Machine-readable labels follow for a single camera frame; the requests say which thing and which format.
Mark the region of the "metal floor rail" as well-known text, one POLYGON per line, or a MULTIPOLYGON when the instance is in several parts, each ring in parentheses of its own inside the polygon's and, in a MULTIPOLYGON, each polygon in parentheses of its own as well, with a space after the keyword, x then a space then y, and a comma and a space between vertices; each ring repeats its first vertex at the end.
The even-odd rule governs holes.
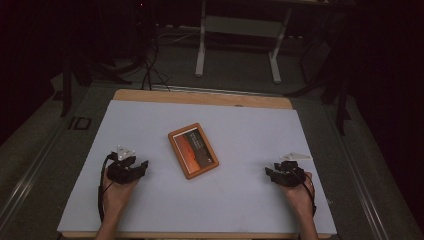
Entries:
POLYGON ((30 158, 29 167, 0 204, 0 237, 55 236, 75 178, 68 130, 56 129, 30 158))
POLYGON ((325 109, 327 118, 329 119, 330 125, 334 134, 337 136, 337 139, 343 149, 344 156, 348 164, 348 170, 353 180, 354 189, 361 203, 361 207, 366 216, 368 225, 370 226, 371 232, 375 240, 389 240, 388 233, 381 221, 380 215, 375 207, 374 200, 372 199, 364 179, 361 175, 361 172, 356 164, 355 158, 347 144, 344 140, 344 137, 339 132, 338 127, 335 123, 335 116, 333 110, 329 108, 325 109))

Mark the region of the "person's right hand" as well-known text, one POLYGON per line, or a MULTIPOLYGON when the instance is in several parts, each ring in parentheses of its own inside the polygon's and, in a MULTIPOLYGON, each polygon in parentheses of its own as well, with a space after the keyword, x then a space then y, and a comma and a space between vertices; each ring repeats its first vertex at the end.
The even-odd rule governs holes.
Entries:
POLYGON ((299 216, 311 215, 313 217, 313 203, 311 198, 315 194, 315 189, 310 172, 306 172, 304 184, 292 188, 280 186, 279 189, 285 195, 297 219, 299 216))

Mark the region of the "person's left hand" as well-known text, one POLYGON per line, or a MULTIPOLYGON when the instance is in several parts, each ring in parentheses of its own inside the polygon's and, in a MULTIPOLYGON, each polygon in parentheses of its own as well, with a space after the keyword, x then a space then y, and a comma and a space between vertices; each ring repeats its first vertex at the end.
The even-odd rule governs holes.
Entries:
POLYGON ((104 219, 121 217, 137 184, 138 180, 118 184, 107 177, 107 172, 104 173, 102 190, 104 219))

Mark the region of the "white metal stand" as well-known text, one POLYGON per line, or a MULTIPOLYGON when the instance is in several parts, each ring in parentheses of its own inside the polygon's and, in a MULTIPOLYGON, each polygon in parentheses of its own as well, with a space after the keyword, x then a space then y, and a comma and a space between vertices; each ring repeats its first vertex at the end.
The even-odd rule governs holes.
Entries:
POLYGON ((285 37, 287 26, 292 15, 292 8, 284 13, 281 22, 270 22, 253 19, 213 16, 206 13, 207 0, 202 0, 200 17, 200 42, 195 67, 195 76, 202 77, 205 62, 205 36, 207 32, 236 34, 255 37, 268 37, 275 39, 274 48, 268 53, 272 78, 275 84, 280 84, 282 78, 279 71, 277 57, 285 37))

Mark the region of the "wooden picture frame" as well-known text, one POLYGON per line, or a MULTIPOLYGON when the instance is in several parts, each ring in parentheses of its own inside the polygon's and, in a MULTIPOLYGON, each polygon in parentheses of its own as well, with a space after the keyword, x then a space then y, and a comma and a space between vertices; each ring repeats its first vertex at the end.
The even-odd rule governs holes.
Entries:
POLYGON ((186 179, 191 180, 219 165, 219 160, 199 123, 170 132, 168 139, 186 179))

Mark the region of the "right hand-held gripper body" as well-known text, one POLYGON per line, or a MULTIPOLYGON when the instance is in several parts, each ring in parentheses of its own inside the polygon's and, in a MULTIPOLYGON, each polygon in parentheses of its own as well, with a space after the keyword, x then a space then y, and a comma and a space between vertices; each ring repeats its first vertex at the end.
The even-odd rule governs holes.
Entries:
POLYGON ((305 171, 299 166, 299 160, 310 160, 310 156, 299 153, 289 153, 280 157, 283 171, 278 171, 282 175, 282 182, 277 183, 284 187, 296 187, 306 180, 305 171))

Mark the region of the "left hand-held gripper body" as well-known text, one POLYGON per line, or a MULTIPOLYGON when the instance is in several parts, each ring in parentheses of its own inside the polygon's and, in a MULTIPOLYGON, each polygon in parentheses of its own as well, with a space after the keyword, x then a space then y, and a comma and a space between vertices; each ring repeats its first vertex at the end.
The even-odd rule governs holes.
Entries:
POLYGON ((118 184, 127 184, 133 181, 133 169, 131 168, 133 164, 131 166, 124 165, 124 160, 131 156, 136 157, 134 150, 118 145, 116 151, 107 156, 107 159, 112 161, 108 166, 107 177, 118 184))

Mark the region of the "black metal stand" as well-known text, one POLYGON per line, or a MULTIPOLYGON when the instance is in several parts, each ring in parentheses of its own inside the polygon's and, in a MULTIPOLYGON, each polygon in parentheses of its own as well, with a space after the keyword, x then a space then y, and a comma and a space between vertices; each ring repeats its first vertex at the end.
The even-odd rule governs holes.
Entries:
POLYGON ((335 124, 342 136, 345 135, 344 121, 349 118, 346 101, 350 81, 349 74, 352 72, 351 57, 349 21, 346 20, 340 23, 334 40, 330 44, 330 51, 313 82, 299 90, 285 93, 286 97, 299 97, 314 89, 324 87, 324 92, 320 97, 321 102, 329 105, 337 100, 335 124))
POLYGON ((72 106, 72 77, 75 77, 79 85, 89 86, 92 83, 92 77, 89 70, 92 69, 115 83, 131 85, 131 82, 118 77, 115 73, 90 59, 81 51, 72 47, 69 43, 63 45, 62 52, 62 117, 67 115, 72 106))

